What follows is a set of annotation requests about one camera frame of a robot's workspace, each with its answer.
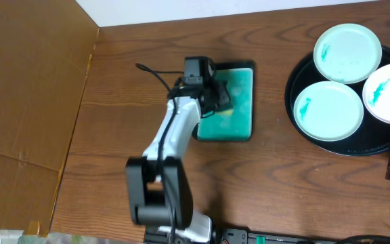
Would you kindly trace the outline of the green yellow sponge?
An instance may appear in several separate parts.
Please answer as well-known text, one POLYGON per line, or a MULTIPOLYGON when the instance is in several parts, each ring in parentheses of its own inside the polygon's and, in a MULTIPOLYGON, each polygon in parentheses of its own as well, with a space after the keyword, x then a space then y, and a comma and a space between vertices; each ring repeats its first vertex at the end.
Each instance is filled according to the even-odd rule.
POLYGON ((227 110, 220 111, 217 114, 221 115, 221 116, 232 116, 233 113, 234 113, 234 109, 233 108, 229 108, 227 110))

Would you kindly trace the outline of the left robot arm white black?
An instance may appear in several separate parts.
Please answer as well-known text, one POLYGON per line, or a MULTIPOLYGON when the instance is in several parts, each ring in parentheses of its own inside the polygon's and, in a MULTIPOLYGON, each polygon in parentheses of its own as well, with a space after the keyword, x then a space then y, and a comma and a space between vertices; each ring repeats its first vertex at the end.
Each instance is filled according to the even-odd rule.
POLYGON ((200 121, 227 107, 230 96, 224 79, 207 75, 196 80, 189 83, 184 76, 168 89, 166 115, 152 143, 125 166, 132 221, 155 227, 168 243, 210 243, 213 238, 212 220, 194 209, 183 158, 200 121))

